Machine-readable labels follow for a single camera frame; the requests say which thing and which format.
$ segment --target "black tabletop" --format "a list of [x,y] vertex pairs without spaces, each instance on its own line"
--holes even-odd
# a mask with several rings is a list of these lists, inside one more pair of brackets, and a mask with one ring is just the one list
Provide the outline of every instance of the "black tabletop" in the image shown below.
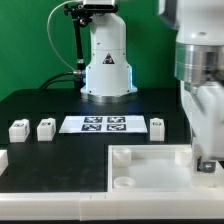
[[[75,90],[21,90],[0,103],[0,146],[8,150],[9,166],[0,177],[0,193],[107,191],[108,145],[189,144],[188,121],[176,89],[140,90],[136,99],[99,104],[80,98]],[[165,121],[165,142],[150,142],[149,133],[59,134],[68,115],[143,115]],[[55,118],[52,142],[38,142],[41,119]],[[14,120],[28,119],[25,143],[9,143]]]

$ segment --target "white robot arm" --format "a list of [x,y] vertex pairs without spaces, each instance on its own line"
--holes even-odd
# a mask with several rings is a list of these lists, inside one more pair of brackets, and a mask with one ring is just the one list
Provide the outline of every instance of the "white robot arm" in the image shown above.
[[205,173],[224,160],[224,1],[160,0],[159,14],[179,30],[175,76],[197,139],[195,160]]
[[126,60],[126,26],[117,11],[115,0],[83,0],[76,7],[67,6],[66,14],[71,13],[73,22],[78,20],[80,26],[90,23],[91,62],[81,89],[84,99],[118,102],[137,92]]

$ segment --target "black cable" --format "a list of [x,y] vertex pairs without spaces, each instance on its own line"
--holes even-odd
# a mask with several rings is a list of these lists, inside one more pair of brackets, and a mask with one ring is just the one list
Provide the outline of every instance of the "black cable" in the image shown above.
[[69,76],[69,75],[74,75],[73,72],[66,72],[66,73],[61,73],[61,74],[58,74],[58,75],[55,75],[53,77],[51,77],[50,79],[48,79],[47,81],[45,81],[40,87],[39,89],[44,89],[44,87],[50,83],[51,81],[55,80],[55,79],[58,79],[58,78],[61,78],[61,77],[64,77],[64,76]]
[[45,85],[42,89],[47,89],[48,86],[54,84],[54,83],[62,83],[62,82],[74,82],[74,79],[62,79],[62,80],[55,80],[49,82],[47,85]]

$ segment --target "small white block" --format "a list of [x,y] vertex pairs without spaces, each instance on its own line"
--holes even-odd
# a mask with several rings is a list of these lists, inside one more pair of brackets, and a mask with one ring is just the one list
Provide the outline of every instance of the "small white block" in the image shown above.
[[53,118],[43,119],[37,127],[38,141],[52,141],[56,132],[56,121]]
[[159,118],[150,119],[150,141],[164,141],[164,120]]
[[10,142],[25,142],[30,133],[30,122],[27,119],[16,120],[9,128]]
[[0,176],[8,166],[7,150],[0,150]]

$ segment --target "green backdrop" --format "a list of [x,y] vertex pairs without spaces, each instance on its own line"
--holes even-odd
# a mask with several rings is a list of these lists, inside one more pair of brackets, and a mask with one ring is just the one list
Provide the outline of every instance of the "green backdrop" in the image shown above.
[[[51,10],[63,0],[0,1],[0,100],[15,90],[38,88],[46,79],[69,69],[56,57],[46,24]],[[134,68],[135,85],[174,87],[175,32],[157,16],[157,0],[119,3],[127,24],[127,60]],[[52,38],[66,61],[76,66],[73,26],[63,10],[55,14]],[[90,60],[88,28],[82,30],[85,59]],[[72,88],[71,84],[54,88]]]

